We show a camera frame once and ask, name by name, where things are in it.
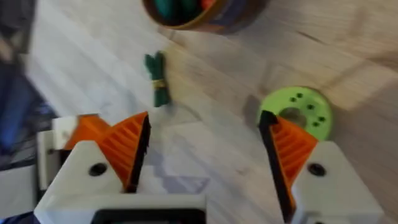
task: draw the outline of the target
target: orange gripper pad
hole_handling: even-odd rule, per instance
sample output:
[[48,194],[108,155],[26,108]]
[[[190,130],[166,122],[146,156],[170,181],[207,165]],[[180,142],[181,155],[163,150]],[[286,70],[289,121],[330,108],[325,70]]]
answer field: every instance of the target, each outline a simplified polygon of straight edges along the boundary
[[109,125],[97,114],[79,116],[78,126],[65,145],[65,150],[72,150],[80,141],[97,140]]
[[278,124],[271,126],[280,166],[291,187],[318,140],[296,124],[277,117]]
[[311,134],[269,111],[263,111],[259,123],[262,140],[286,223],[290,223],[296,204],[292,185],[318,143]]
[[148,113],[132,116],[110,127],[96,141],[127,192],[135,192],[149,144]]

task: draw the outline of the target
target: yellow string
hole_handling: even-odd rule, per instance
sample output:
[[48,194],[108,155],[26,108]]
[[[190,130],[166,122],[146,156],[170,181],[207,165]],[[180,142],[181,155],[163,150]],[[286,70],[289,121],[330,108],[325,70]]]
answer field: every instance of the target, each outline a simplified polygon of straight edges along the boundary
[[152,84],[156,90],[166,87],[166,83],[164,82],[164,80],[153,80]]

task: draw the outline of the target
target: green cloth bundle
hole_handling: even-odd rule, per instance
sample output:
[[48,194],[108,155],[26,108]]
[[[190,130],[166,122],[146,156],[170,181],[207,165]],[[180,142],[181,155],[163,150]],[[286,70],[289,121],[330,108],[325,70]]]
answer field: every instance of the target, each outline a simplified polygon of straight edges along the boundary
[[154,0],[157,11],[170,26],[184,24],[201,12],[200,0]]
[[154,106],[161,107],[170,103],[169,89],[165,81],[165,57],[161,52],[157,52],[155,57],[145,55],[145,65],[151,74],[155,90]]

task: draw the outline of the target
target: lime green disk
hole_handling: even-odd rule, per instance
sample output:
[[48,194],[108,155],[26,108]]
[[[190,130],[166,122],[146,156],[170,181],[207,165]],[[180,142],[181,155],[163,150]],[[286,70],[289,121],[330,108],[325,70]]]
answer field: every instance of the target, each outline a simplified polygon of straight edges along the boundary
[[292,86],[271,93],[262,102],[263,110],[298,124],[321,141],[329,138],[333,126],[333,113],[328,100],[307,87]]

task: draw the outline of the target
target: wooden table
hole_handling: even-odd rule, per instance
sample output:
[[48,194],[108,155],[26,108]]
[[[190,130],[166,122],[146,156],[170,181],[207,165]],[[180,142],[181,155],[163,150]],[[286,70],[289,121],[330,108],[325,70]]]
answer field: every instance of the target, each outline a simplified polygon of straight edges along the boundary
[[[273,90],[315,88],[334,105],[332,140],[396,223],[397,12],[393,0],[274,0],[220,36],[159,28],[139,1],[40,0],[27,75],[60,116],[149,111],[149,172],[168,193],[208,194],[210,223],[282,223],[256,113]],[[174,101],[161,109],[143,64],[158,50]]]

